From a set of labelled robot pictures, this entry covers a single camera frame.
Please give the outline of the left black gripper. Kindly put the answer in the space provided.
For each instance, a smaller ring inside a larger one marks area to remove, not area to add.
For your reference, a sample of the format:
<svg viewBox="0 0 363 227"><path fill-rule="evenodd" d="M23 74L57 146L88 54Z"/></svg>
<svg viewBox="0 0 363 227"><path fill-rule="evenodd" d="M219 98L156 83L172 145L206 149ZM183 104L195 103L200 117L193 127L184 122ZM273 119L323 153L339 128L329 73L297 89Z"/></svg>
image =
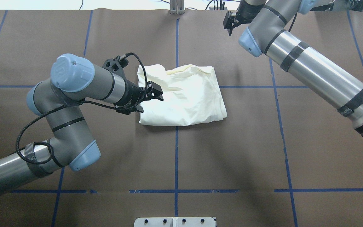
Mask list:
<svg viewBox="0 0 363 227"><path fill-rule="evenodd" d="M153 81L148 81L146 88L138 87L133 82L126 80L125 83L125 93L123 97L115 103L115 110L121 114L130 114L131 112L143 113L144 109L139 104L151 99L157 99L159 101L164 101L163 91L161 86L154 83Z"/></svg>

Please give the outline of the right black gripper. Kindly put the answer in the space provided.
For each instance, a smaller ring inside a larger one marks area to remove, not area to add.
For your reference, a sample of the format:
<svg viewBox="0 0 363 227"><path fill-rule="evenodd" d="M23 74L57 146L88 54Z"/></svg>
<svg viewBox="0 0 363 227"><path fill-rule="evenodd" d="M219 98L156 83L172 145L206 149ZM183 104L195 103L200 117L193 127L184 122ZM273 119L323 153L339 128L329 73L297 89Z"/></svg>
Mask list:
<svg viewBox="0 0 363 227"><path fill-rule="evenodd" d="M223 19L223 28L231 36L233 29L240 24L249 24L265 6L266 0L241 0L237 12L227 11Z"/></svg>

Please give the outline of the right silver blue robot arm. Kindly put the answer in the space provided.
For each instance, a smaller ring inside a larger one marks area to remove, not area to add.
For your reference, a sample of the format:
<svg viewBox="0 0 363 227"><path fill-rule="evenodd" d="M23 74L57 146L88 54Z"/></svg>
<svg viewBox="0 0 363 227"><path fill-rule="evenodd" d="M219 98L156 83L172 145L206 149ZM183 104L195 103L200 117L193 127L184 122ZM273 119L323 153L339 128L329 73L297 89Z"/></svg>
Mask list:
<svg viewBox="0 0 363 227"><path fill-rule="evenodd" d="M251 55L268 56L337 112L348 118L363 137L363 82L285 30L297 13L307 14L318 0L241 0L227 11L223 26L231 34L248 24L238 42Z"/></svg>

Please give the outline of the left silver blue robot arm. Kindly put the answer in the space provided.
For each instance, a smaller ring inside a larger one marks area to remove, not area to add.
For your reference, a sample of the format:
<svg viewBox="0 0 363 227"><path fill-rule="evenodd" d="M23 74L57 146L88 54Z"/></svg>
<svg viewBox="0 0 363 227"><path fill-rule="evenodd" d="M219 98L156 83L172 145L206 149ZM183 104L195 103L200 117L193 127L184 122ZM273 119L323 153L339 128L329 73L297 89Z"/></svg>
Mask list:
<svg viewBox="0 0 363 227"><path fill-rule="evenodd" d="M142 63L144 83L138 86L126 79L124 67L129 56L136 54L107 59L102 66L70 53L56 59L50 78L38 83L26 95L27 106L37 118L19 132L15 152L0 159L0 195L63 167L80 171L99 160L101 153L80 109L82 104L129 115L144 112L141 102L163 101L161 86L147 80ZM42 118L46 118L53 137L22 148L19 145L22 135Z"/></svg>

